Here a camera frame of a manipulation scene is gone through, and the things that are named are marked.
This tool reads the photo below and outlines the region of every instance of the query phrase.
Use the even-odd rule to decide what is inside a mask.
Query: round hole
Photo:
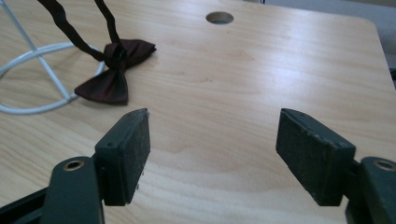
[[[213,23],[213,24],[228,24],[233,21],[233,15],[228,12],[212,12],[207,14],[206,20]]]
[[[81,168],[81,166],[84,165],[84,161],[70,161],[69,163],[67,163],[64,166],[64,170],[66,171],[75,171],[79,168]]]
[[[396,172],[396,165],[389,161],[374,161],[374,164],[386,171],[393,171]]]

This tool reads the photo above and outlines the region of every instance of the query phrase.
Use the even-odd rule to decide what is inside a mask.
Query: wooden table
[[[0,205],[48,185],[58,162],[91,156],[125,113],[150,112],[151,154],[132,204],[107,223],[346,223],[320,208],[276,154],[282,107],[305,112],[356,145],[356,159],[396,161],[396,91],[369,21],[227,0],[107,1],[123,38],[157,45],[129,70],[127,106],[77,99],[33,116],[0,115]],[[64,1],[88,43],[109,41],[93,1]],[[8,1],[38,46],[67,41],[37,1]],[[206,21],[226,11],[234,21]],[[0,63],[27,48],[2,11]],[[97,62],[70,49],[48,57],[73,90]],[[39,63],[1,80],[0,101],[59,97]]]

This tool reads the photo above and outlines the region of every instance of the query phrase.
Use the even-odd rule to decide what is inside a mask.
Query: bow tie
[[[71,42],[82,51],[91,54],[97,61],[105,61],[108,69],[100,75],[89,79],[75,88],[75,94],[87,100],[111,105],[128,103],[128,85],[125,71],[145,61],[155,45],[144,40],[120,39],[115,26],[115,19],[103,0],[95,0],[107,21],[107,28],[112,43],[106,45],[104,53],[92,49],[79,36],[67,21],[64,8],[56,0],[38,0],[51,14],[55,24],[67,35]]]

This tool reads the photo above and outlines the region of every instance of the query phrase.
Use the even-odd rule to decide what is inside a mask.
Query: wood grain surface
[[[67,41],[37,2],[7,1],[38,46]],[[89,43],[109,42],[93,1],[60,1]],[[43,114],[0,114],[0,206],[48,185],[60,161],[91,156],[125,113],[150,112],[151,154],[126,207],[106,223],[346,223],[318,207],[276,154],[280,109],[318,119],[357,147],[396,161],[396,91],[375,26],[332,14],[227,0],[106,1],[121,38],[157,45],[130,69],[127,106],[78,98]],[[205,20],[226,11],[234,20]],[[28,48],[0,10],[0,64]],[[72,91],[98,64],[77,49],[46,56]],[[0,81],[0,102],[60,99],[37,60]]]

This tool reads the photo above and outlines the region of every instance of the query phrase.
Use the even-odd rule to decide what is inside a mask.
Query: gray floor
[[[245,1],[260,3],[260,0]],[[378,31],[388,66],[390,68],[396,68],[396,7],[386,7],[355,1],[266,0],[265,4],[355,16],[370,20],[375,24]]]

